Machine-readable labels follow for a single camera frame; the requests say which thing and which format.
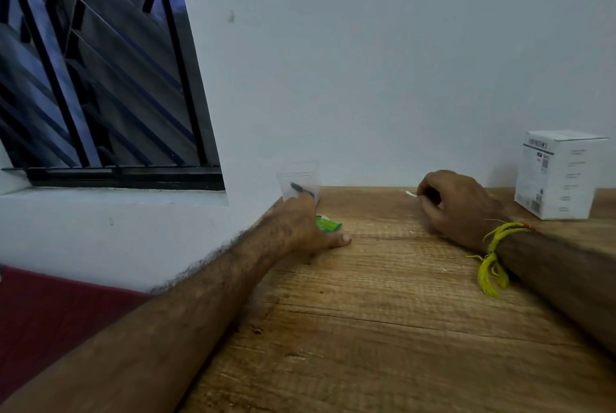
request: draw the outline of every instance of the red fabric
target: red fabric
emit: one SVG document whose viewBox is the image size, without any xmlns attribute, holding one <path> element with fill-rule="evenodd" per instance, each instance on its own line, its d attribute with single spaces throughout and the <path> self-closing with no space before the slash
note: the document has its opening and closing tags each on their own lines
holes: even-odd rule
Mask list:
<svg viewBox="0 0 616 413">
<path fill-rule="evenodd" d="M 150 299 L 145 293 L 0 269 L 0 403 Z"/>
</svg>

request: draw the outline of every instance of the yellow thread bracelet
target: yellow thread bracelet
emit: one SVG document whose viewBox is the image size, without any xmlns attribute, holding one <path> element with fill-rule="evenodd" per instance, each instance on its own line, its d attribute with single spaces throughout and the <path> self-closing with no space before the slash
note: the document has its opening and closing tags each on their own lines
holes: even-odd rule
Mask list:
<svg viewBox="0 0 616 413">
<path fill-rule="evenodd" d="M 491 297 L 498 296 L 498 292 L 494 289 L 492 283 L 490 282 L 490 273 L 496 276 L 498 285 L 501 288 L 506 288 L 509 285 L 509 276 L 507 275 L 507 271 L 499 264 L 496 250 L 498 244 L 503 238 L 520 231 L 531 231 L 530 226 L 522 222 L 505 223 L 499 226 L 496 230 L 490 231 L 483 237 L 483 239 L 486 239 L 490 235 L 494 235 L 492 242 L 488 246 L 488 254 L 483 257 L 479 255 L 467 256 L 478 258 L 482 261 L 481 266 L 479 266 L 477 281 L 486 295 Z"/>
</svg>

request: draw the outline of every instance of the forearm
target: forearm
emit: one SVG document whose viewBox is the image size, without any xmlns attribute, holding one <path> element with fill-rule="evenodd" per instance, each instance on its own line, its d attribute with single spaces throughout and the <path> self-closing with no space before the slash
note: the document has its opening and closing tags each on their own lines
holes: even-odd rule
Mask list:
<svg viewBox="0 0 616 413">
<path fill-rule="evenodd" d="M 616 258 L 537 232 L 510 235 L 497 253 L 530 288 L 616 355 Z"/>
<path fill-rule="evenodd" d="M 254 287 L 287 251 L 269 223 L 97 334 L 24 386 L 1 412 L 172 412 Z"/>
</svg>

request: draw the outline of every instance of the cardboard box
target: cardboard box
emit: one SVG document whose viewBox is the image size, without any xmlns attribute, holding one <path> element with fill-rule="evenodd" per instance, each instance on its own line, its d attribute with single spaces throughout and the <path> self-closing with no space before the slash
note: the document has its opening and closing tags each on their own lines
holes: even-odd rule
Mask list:
<svg viewBox="0 0 616 413">
<path fill-rule="evenodd" d="M 516 202 L 542 220 L 588 218 L 608 138 L 579 131 L 529 131 Z"/>
</svg>

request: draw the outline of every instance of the finger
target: finger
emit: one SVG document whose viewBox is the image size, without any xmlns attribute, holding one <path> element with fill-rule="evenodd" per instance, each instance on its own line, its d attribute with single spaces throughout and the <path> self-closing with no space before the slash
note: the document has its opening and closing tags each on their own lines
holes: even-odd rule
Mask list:
<svg viewBox="0 0 616 413">
<path fill-rule="evenodd" d="M 417 186 L 417 195 L 423 196 L 429 188 L 434 188 L 437 191 L 443 191 L 449 188 L 454 176 L 458 174 L 451 170 L 439 170 L 438 172 L 428 173 L 419 186 Z"/>
<path fill-rule="evenodd" d="M 327 233 L 325 235 L 325 246 L 328 248 L 340 248 L 347 246 L 351 241 L 351 235 L 348 233 Z"/>
<path fill-rule="evenodd" d="M 432 224 L 438 223 L 444 219 L 445 214 L 439 209 L 434 202 L 428 199 L 427 196 L 420 196 L 421 208 L 426 213 Z"/>
</svg>

